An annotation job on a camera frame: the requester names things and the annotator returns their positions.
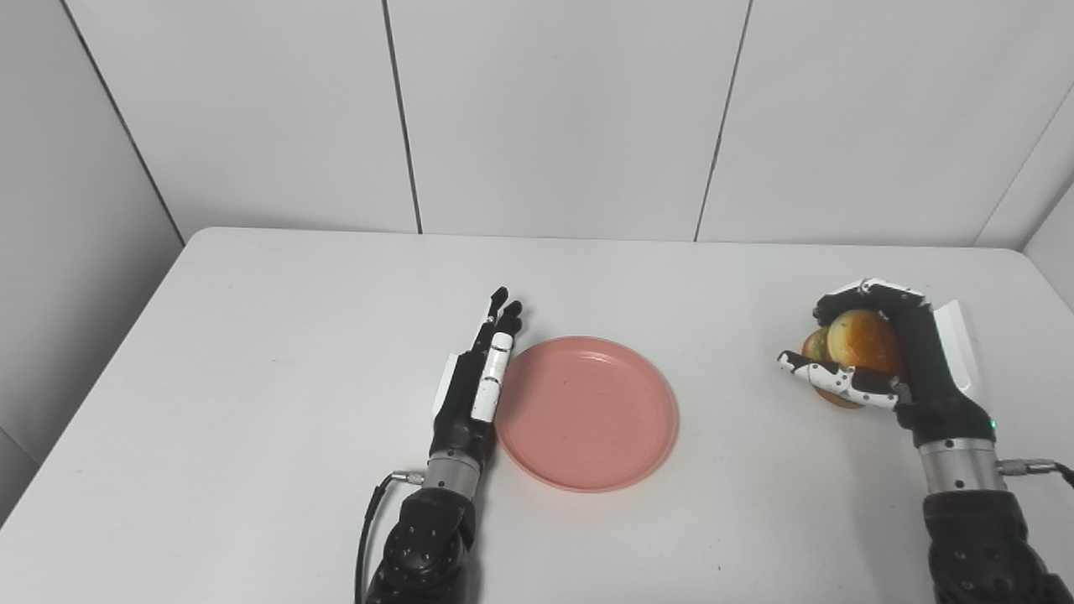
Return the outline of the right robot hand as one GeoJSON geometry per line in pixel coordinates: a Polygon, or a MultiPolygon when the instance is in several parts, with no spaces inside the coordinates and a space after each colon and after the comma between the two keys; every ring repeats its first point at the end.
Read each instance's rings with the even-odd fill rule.
{"type": "Polygon", "coordinates": [[[920,292],[869,278],[822,294],[812,312],[823,353],[779,353],[777,363],[821,393],[890,409],[921,446],[996,442],[986,409],[957,386],[937,313],[920,292]]]}

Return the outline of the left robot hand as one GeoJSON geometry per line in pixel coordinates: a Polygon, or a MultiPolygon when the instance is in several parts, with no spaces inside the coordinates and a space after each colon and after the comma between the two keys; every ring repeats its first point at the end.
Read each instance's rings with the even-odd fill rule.
{"type": "Polygon", "coordinates": [[[499,287],[488,301],[487,317],[468,351],[450,366],[440,407],[433,422],[430,459],[467,456],[482,470],[495,446],[494,420],[508,363],[523,321],[522,303],[509,303],[499,287]]]}

